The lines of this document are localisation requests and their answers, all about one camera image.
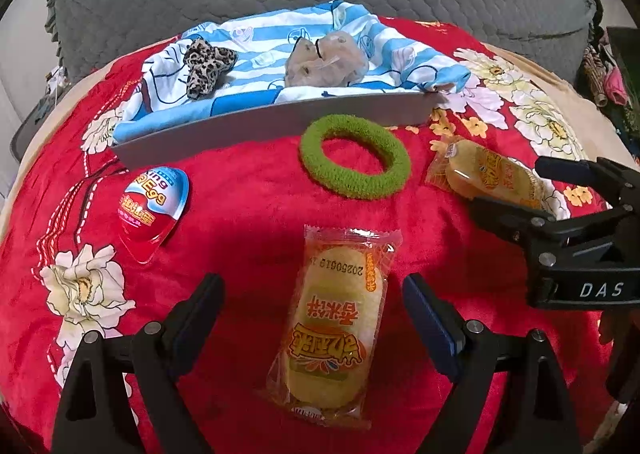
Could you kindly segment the clothes pile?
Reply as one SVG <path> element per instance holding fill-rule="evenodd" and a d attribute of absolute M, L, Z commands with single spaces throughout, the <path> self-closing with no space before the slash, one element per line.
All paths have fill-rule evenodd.
<path fill-rule="evenodd" d="M 588 88 L 588 98 L 610 120 L 627 150 L 639 161 L 638 117 L 632 112 L 623 74 L 602 26 L 603 5 L 600 0 L 591 0 L 591 3 L 596 11 L 589 22 L 588 44 L 578 77 Z"/>

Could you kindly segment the orange rice cracker packet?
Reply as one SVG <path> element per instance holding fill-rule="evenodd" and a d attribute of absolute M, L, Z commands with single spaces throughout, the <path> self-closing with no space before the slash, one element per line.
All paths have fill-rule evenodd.
<path fill-rule="evenodd" d="M 362 417 L 401 232 L 306 226 L 286 330 L 266 395 L 326 427 L 367 428 Z"/>

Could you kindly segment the red floral blanket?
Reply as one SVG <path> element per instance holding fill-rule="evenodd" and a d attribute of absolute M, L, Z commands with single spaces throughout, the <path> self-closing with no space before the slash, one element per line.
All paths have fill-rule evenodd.
<path fill-rule="evenodd" d="M 405 189 L 376 202 L 337 196 L 308 177 L 294 138 L 206 151 L 180 163 L 191 182 L 186 212 L 145 265 L 132 259 L 118 232 L 118 201 L 134 174 L 94 137 L 131 95 L 151 50 L 112 67 L 42 148 L 3 236 L 3 431 L 14 432 L 28 452 L 44 452 L 80 337 L 90 330 L 136 333 L 215 272 L 226 285 L 224 309 L 180 389 L 217 452 L 411 453 L 449 391 L 401 300 L 401 280 L 420 272 L 462 315 L 495 332 L 544 330 L 580 435 L 591 439 L 612 402 L 598 316 L 527 306 L 518 247 L 477 228 L 461 197 L 424 180 L 432 141 L 452 133 L 526 165 L 552 152 L 588 156 L 547 94 L 473 37 L 440 23 L 398 20 L 395 28 L 472 73 L 465 91 L 422 126 L 395 129 L 412 163 Z M 262 394 L 303 264 L 306 226 L 402 235 L 364 400 L 366 430 L 311 424 Z"/>

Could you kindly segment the green fuzzy hair scrunchie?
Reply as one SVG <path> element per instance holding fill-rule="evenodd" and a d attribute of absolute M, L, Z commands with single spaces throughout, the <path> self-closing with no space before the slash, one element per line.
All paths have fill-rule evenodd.
<path fill-rule="evenodd" d="M 346 139 L 370 149 L 384 165 L 380 174 L 338 165 L 322 149 L 329 139 Z M 355 200 L 379 200 L 405 187 L 411 161 L 404 144 L 389 130 L 368 119 L 348 114 L 330 114 L 311 123 L 300 137 L 299 156 L 308 175 L 324 188 Z"/>

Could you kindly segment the dark bedside table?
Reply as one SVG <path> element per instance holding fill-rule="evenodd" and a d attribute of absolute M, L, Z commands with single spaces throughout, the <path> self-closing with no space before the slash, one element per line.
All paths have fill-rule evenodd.
<path fill-rule="evenodd" d="M 35 137 L 35 134 L 53 111 L 54 107 L 55 98 L 53 96 L 42 97 L 34 107 L 34 110 L 27 115 L 20 128 L 14 133 L 10 143 L 10 150 L 17 162 L 21 162 L 30 141 Z"/>

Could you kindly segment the yellow snack packet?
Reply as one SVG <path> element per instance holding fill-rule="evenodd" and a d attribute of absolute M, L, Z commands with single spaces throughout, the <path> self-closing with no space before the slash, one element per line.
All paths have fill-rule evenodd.
<path fill-rule="evenodd" d="M 490 197 L 501 202 L 541 209 L 544 185 L 526 167 L 462 137 L 432 141 L 434 159 L 425 182 L 465 199 Z"/>

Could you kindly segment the leopard print scrunchie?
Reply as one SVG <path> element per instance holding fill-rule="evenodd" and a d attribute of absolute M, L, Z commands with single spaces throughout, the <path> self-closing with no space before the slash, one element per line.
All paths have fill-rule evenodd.
<path fill-rule="evenodd" d="M 193 40 L 183 57 L 183 63 L 189 69 L 186 96 L 191 100 L 210 96 L 219 78 L 232 70 L 238 57 L 235 50 L 213 46 L 204 38 Z"/>

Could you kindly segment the grey brown mesh bag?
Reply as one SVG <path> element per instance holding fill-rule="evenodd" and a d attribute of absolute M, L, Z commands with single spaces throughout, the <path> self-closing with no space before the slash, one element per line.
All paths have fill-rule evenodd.
<path fill-rule="evenodd" d="M 348 87 L 369 70 L 369 59 L 346 32 L 334 31 L 312 42 L 299 37 L 285 63 L 286 87 Z"/>

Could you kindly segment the grey tray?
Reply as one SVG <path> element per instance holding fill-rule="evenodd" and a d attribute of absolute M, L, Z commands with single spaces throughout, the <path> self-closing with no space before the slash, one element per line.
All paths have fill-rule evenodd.
<path fill-rule="evenodd" d="M 416 126 L 444 101 L 441 92 L 380 92 L 270 104 L 156 131 L 116 144 L 113 151 L 130 169 L 152 167 L 247 141 L 299 136 L 312 122 L 330 114 L 363 117 L 381 126 Z"/>

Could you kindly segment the blue white striped cloth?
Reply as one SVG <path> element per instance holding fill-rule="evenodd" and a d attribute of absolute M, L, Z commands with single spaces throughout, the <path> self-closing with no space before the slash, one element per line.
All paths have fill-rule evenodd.
<path fill-rule="evenodd" d="M 294 48 L 308 44 L 320 57 L 321 38 L 333 33 L 346 34 L 366 59 L 360 80 L 343 86 L 288 85 L 285 63 Z M 229 49 L 235 61 L 212 92 L 195 98 L 188 92 L 194 82 L 193 60 L 208 48 Z M 117 144 L 215 115 L 290 101 L 379 92 L 455 94 L 471 77 L 463 64 L 401 35 L 365 6 L 344 0 L 201 23 L 146 58 L 141 72 L 140 84 L 115 125 Z"/>

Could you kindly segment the red blue surprise egg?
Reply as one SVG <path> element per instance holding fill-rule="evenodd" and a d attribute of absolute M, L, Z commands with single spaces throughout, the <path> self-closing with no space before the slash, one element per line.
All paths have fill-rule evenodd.
<path fill-rule="evenodd" d="M 145 170 L 127 185 L 117 206 L 122 244 L 137 263 L 148 263 L 186 209 L 190 181 L 174 167 Z"/>

